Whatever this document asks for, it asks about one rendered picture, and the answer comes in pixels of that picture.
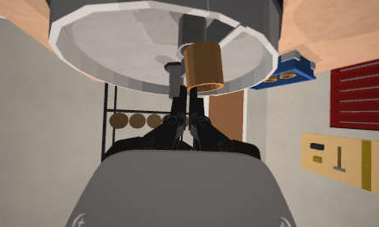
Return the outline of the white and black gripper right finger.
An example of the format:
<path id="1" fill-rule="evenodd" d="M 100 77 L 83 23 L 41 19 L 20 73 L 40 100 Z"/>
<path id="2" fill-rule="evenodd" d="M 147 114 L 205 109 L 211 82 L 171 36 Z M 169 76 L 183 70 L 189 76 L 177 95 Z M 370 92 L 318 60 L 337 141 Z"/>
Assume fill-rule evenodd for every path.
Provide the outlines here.
<path id="1" fill-rule="evenodd" d="M 231 140 L 211 125 L 209 117 L 204 113 L 203 98 L 197 98 L 197 87 L 189 90 L 189 131 L 193 136 L 196 151 L 237 152 L 261 160 L 257 146 Z"/>

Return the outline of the bronze bushing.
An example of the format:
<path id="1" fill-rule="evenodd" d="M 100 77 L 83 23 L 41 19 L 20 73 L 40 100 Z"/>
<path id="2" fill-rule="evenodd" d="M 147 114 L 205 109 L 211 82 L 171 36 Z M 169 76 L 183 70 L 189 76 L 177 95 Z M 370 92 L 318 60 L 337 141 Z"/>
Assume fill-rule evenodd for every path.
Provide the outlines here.
<path id="1" fill-rule="evenodd" d="M 279 74 L 279 77 L 281 79 L 291 78 L 291 77 L 294 77 L 294 76 L 296 76 L 296 73 L 293 72 L 293 71 L 289 71 L 289 72 L 285 72 L 283 74 Z"/>
<path id="2" fill-rule="evenodd" d="M 187 91 L 197 87 L 197 93 L 208 92 L 224 86 L 222 54 L 218 43 L 196 42 L 189 45 L 183 54 Z"/>
<path id="3" fill-rule="evenodd" d="M 264 82 L 271 82 L 271 81 L 277 81 L 277 75 L 270 76 Z"/>

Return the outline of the grey metal bushing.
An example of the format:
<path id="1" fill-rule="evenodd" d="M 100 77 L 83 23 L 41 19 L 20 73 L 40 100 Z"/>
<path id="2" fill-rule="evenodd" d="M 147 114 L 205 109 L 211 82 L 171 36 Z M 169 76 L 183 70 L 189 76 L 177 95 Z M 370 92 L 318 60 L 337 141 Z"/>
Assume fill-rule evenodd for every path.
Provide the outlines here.
<path id="1" fill-rule="evenodd" d="M 180 85 L 183 85 L 183 84 L 176 83 L 176 82 L 169 84 L 169 100 L 173 100 L 173 97 L 179 97 Z"/>
<path id="2" fill-rule="evenodd" d="M 184 57 L 184 50 L 189 45 L 206 41 L 207 20 L 203 16 L 183 14 L 178 23 L 178 54 Z"/>
<path id="3" fill-rule="evenodd" d="M 169 84 L 176 82 L 183 84 L 184 77 L 181 77 L 181 68 L 170 68 Z"/>

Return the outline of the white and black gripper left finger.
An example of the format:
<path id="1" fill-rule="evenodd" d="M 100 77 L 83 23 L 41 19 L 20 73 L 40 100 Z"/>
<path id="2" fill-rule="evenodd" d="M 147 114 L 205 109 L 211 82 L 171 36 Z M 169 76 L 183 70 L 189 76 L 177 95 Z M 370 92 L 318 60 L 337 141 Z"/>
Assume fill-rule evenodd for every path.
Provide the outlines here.
<path id="1" fill-rule="evenodd" d="M 163 124 L 144 137 L 120 139 L 112 144 L 109 156 L 128 150 L 176 150 L 186 130 L 187 87 L 180 85 L 179 97 L 173 97 L 170 114 Z"/>

